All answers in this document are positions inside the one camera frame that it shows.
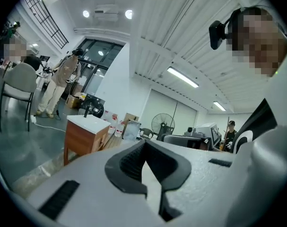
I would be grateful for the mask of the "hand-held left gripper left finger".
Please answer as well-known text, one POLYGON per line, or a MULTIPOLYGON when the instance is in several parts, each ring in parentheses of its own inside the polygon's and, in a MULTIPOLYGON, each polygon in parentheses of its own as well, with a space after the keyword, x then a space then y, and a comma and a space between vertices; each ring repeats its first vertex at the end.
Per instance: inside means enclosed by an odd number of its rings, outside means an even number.
POLYGON ((39 209, 66 180, 79 187, 60 213, 57 223, 68 227, 156 227, 163 219, 148 206, 143 194, 127 194, 106 177, 105 164, 132 143, 84 155, 63 167, 27 198, 39 209))

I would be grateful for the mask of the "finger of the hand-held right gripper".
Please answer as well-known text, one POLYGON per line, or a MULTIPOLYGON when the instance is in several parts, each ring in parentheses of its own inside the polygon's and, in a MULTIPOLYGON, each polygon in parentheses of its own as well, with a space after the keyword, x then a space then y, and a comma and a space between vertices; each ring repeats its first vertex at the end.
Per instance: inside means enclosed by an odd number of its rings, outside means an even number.
POLYGON ((165 134, 163 135, 163 142, 186 148, 199 149, 202 138, 165 134))

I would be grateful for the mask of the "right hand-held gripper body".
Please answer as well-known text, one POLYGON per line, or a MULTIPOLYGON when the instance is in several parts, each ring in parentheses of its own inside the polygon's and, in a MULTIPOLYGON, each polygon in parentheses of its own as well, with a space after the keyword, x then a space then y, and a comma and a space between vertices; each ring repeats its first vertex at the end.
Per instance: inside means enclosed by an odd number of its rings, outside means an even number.
POLYGON ((196 127, 188 127, 184 136, 208 140, 209 150, 214 150, 220 142, 220 133, 216 123, 205 123, 196 127))

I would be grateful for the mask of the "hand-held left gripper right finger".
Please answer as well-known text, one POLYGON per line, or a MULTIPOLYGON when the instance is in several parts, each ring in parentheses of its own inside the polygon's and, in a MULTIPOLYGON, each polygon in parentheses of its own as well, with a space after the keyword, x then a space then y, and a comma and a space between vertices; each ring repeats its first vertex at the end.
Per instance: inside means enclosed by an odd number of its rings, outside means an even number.
POLYGON ((178 189, 165 192, 173 219, 146 215, 149 227, 246 227, 244 208, 239 199, 248 176, 249 148, 236 155, 185 148, 160 141, 147 141, 174 159, 171 183, 183 178, 181 166, 191 173, 178 189))

